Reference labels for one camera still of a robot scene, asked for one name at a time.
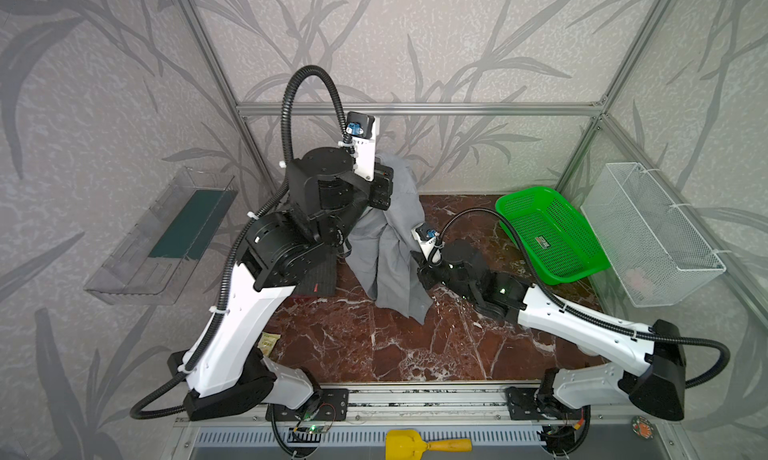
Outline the grey long sleeve shirt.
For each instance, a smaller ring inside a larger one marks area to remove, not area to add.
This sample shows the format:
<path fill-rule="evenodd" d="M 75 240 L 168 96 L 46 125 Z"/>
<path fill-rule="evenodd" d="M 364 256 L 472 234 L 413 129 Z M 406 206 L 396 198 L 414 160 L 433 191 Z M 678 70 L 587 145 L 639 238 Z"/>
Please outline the grey long sleeve shirt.
<path fill-rule="evenodd" d="M 412 230 L 425 221 L 415 176 L 396 155 L 380 153 L 378 158 L 394 172 L 391 204 L 385 211 L 365 211 L 348 237 L 352 250 L 346 263 L 377 307 L 422 324 L 433 300 L 412 257 L 421 251 Z"/>

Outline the green plastic basket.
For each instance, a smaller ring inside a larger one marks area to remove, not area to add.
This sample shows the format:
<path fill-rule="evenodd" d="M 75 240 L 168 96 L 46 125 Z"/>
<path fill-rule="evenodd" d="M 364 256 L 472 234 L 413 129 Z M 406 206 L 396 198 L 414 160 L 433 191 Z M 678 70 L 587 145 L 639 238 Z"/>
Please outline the green plastic basket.
<path fill-rule="evenodd" d="M 574 283 L 610 267 L 586 218 L 554 189 L 535 186 L 504 195 L 495 210 L 515 228 L 548 285 Z"/>

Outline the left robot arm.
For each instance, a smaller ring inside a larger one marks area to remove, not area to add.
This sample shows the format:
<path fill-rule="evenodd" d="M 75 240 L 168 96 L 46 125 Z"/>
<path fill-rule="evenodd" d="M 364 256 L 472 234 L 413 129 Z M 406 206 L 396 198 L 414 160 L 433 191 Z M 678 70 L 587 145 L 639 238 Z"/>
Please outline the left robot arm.
<path fill-rule="evenodd" d="M 257 342 L 269 319 L 304 277 L 347 248 L 369 208 L 390 205 L 394 171 L 374 161 L 363 172 L 341 148 L 317 148 L 288 163 L 288 206 L 257 215 L 229 254 L 224 296 L 192 348 L 177 356 L 193 421 L 239 415 L 259 404 L 314 413 L 322 389 L 305 369 L 280 365 Z"/>

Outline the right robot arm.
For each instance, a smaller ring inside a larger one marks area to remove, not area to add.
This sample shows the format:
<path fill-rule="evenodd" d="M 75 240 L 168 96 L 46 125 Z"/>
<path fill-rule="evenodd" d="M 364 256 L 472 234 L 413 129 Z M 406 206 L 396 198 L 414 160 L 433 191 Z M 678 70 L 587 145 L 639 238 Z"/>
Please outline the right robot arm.
<path fill-rule="evenodd" d="M 540 410 L 576 411 L 586 406 L 632 404 L 669 421 L 685 413 L 685 358 L 680 346 L 642 339 L 652 327 L 595 312 L 508 273 L 493 271 L 482 253 L 464 240 L 451 242 L 427 259 L 417 254 L 426 289 L 440 284 L 489 318 L 563 338 L 605 364 L 578 370 L 549 369 L 537 392 Z"/>

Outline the dark striped folded shirt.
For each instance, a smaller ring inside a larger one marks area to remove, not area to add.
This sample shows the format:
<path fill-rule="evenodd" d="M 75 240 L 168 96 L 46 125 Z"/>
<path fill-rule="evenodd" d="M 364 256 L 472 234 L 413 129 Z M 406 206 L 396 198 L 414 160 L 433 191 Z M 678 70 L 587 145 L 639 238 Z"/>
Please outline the dark striped folded shirt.
<path fill-rule="evenodd" d="M 296 273 L 293 297 L 329 297 L 337 286 L 337 254 L 328 246 L 313 248 L 296 261 Z"/>

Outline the yellow toy shovel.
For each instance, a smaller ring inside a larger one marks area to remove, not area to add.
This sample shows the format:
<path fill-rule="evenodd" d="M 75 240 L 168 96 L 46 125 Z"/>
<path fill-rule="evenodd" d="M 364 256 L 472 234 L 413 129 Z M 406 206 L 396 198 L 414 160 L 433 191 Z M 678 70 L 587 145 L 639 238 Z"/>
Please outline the yellow toy shovel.
<path fill-rule="evenodd" d="M 392 430 L 386 435 L 386 460 L 420 460 L 425 452 L 471 452 L 470 439 L 425 441 L 416 430 Z"/>

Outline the green snack packet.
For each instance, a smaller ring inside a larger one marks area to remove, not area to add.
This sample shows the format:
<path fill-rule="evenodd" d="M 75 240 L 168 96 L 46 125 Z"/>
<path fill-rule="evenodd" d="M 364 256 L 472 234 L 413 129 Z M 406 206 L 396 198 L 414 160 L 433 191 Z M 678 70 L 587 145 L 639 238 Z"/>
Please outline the green snack packet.
<path fill-rule="evenodd" d="M 257 347 L 265 358 L 270 357 L 280 338 L 281 336 L 279 334 L 267 332 L 261 333 L 257 342 Z"/>

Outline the round green red badge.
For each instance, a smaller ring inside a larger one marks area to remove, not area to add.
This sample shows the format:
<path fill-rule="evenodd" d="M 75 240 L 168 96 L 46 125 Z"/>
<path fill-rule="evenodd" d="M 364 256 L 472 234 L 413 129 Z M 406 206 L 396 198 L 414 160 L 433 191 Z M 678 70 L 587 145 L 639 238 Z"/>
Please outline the round green red badge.
<path fill-rule="evenodd" d="M 644 440 L 652 440 L 655 437 L 654 425 L 645 417 L 634 416 L 631 420 L 633 432 Z"/>

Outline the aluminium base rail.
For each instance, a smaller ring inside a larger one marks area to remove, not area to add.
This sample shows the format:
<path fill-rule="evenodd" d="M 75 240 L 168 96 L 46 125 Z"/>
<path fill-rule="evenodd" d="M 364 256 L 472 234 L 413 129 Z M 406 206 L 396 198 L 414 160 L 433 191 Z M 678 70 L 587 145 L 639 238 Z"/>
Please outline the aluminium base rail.
<path fill-rule="evenodd" d="M 345 418 L 321 425 L 470 425 L 552 424 L 562 420 L 513 420 L 507 387 L 536 388 L 537 382 L 384 382 L 326 384 L 324 390 L 347 389 Z"/>

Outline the clear plastic wall bin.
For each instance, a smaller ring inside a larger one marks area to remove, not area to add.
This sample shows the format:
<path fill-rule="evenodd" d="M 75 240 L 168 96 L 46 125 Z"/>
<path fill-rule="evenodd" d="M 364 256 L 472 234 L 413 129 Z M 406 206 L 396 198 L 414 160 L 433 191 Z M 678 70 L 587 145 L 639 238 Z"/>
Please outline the clear plastic wall bin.
<path fill-rule="evenodd" d="M 174 304 L 237 194 L 232 174 L 180 168 L 84 290 L 108 305 Z"/>

